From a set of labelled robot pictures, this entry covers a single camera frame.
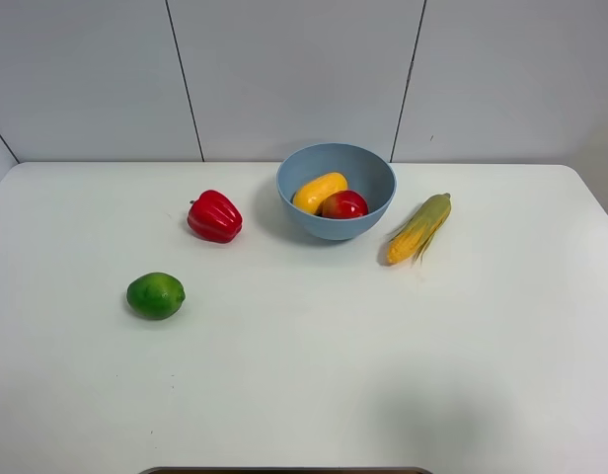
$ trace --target white table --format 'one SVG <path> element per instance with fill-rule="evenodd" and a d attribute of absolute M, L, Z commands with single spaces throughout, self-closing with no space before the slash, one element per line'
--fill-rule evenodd
<path fill-rule="evenodd" d="M 154 466 L 608 473 L 608 217 L 559 166 L 394 165 L 342 244 L 301 234 L 277 164 L 25 164 L 0 185 L 0 474 Z M 214 188 L 244 216 L 190 234 Z M 377 262 L 423 200 L 421 266 Z M 182 310 L 127 285 L 162 271 Z"/>

